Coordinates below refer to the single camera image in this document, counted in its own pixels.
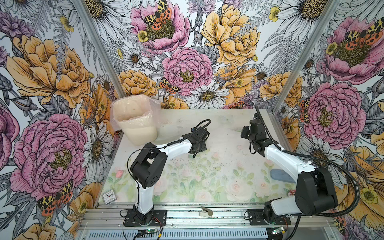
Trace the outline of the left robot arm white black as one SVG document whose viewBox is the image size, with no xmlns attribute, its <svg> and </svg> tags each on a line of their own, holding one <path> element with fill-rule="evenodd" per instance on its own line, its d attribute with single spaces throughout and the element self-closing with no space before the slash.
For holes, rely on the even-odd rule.
<svg viewBox="0 0 384 240">
<path fill-rule="evenodd" d="M 168 160 L 184 154 L 193 158 L 207 150 L 206 140 L 210 133 L 205 127 L 192 128 L 192 132 L 178 140 L 163 145 L 147 143 L 131 164 L 130 171 L 139 186 L 136 210 L 146 215 L 154 208 L 154 185 L 159 181 Z"/>
</svg>

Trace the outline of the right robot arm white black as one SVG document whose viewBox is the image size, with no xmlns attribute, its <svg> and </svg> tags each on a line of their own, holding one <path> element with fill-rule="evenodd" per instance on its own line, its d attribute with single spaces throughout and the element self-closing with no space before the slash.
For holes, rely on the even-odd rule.
<svg viewBox="0 0 384 240">
<path fill-rule="evenodd" d="M 250 142 L 254 154 L 279 165 L 296 183 L 295 195 L 265 203 L 263 218 L 267 223 L 287 215 L 317 215 L 338 205 L 331 173 L 286 153 L 276 141 L 267 137 L 261 119 L 250 120 L 250 124 L 243 127 L 241 137 Z"/>
</svg>

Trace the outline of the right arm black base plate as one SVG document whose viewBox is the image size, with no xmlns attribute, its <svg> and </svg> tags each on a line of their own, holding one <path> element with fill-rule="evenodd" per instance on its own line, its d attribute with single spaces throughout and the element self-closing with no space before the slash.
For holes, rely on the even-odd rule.
<svg viewBox="0 0 384 240">
<path fill-rule="evenodd" d="M 248 209 L 245 212 L 244 218 L 249 221 L 251 226 L 266 226 L 266 225 L 284 225 L 292 224 L 288 215 L 277 216 L 270 210 Z"/>
</svg>

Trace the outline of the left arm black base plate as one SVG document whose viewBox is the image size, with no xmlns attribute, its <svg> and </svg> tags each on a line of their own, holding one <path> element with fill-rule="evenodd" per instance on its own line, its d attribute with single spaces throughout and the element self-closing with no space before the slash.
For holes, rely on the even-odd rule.
<svg viewBox="0 0 384 240">
<path fill-rule="evenodd" d="M 138 210 L 128 210 L 125 215 L 125 227 L 165 227 L 167 210 L 150 210 L 143 215 Z"/>
</svg>

